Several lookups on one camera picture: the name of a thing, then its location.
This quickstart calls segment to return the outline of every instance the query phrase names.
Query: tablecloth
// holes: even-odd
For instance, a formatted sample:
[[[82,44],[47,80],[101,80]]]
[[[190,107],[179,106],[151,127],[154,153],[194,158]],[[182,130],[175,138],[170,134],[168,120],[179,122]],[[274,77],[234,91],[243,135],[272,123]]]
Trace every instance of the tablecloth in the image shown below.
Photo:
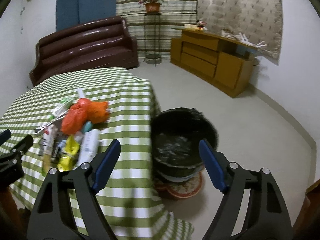
[[[189,239],[194,228],[175,218],[162,204],[152,183],[150,120],[159,111],[148,80],[133,76],[124,68],[83,70],[53,76],[14,101],[0,120],[0,131],[12,136],[0,147],[9,150],[33,129],[48,122],[56,104],[65,96],[77,99],[77,88],[87,98],[108,101],[108,122],[99,124],[100,147],[104,151],[116,138],[121,155],[105,187],[97,194],[100,207],[119,240]],[[25,175],[11,185],[13,194],[32,209],[44,177],[41,175],[39,138],[22,157]],[[76,201],[71,194],[76,224],[86,234]]]

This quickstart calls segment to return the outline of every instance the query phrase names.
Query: drawer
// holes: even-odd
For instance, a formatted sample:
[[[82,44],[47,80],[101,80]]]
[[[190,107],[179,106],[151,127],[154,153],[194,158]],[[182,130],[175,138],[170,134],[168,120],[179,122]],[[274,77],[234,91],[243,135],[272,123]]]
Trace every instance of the drawer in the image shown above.
[[[234,89],[237,85],[243,60],[221,52],[214,80]]]
[[[201,34],[201,32],[186,32],[182,31],[182,41],[190,42],[208,49],[218,50],[219,39]]]
[[[218,61],[218,52],[195,44],[191,44],[189,42],[183,43],[182,52],[208,61],[214,65],[216,65]]]
[[[179,39],[171,38],[171,53],[170,53],[170,57],[172,59],[180,61],[181,45],[182,45],[182,41],[181,41],[180,38]]]
[[[191,56],[186,53],[181,53],[181,63],[205,74],[206,76],[213,77],[216,66],[206,62],[200,58]]]

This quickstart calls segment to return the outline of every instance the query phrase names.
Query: sofa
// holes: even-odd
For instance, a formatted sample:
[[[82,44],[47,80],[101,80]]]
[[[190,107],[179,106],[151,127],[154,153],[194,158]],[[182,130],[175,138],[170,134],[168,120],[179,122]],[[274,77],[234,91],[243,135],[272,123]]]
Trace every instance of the sofa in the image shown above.
[[[36,45],[36,64],[29,76],[36,86],[56,74],[119,66],[138,66],[138,52],[126,20],[115,16],[41,38]]]

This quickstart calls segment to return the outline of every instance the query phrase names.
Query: potted plant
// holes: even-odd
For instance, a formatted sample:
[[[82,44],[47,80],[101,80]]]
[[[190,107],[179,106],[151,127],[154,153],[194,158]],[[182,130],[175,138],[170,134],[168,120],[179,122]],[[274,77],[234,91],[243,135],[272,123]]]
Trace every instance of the potted plant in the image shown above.
[[[145,5],[146,6],[146,12],[159,12],[160,11],[160,5],[161,4],[168,4],[165,0],[140,0],[139,1],[140,6]]]

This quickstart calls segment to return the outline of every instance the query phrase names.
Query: floor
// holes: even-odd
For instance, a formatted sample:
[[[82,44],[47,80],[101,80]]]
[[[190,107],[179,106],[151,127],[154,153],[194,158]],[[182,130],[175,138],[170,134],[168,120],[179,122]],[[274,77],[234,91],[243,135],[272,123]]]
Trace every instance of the floor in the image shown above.
[[[218,151],[243,168],[271,170],[287,204],[292,223],[296,220],[308,186],[311,149],[300,134],[257,96],[244,92],[230,98],[214,86],[164,60],[157,67],[141,63],[130,70],[152,82],[161,109],[196,108],[219,134]],[[192,239],[207,231],[222,199],[206,172],[201,192],[186,200],[164,200],[168,211],[195,226]],[[249,195],[246,190],[234,234],[241,231]]]

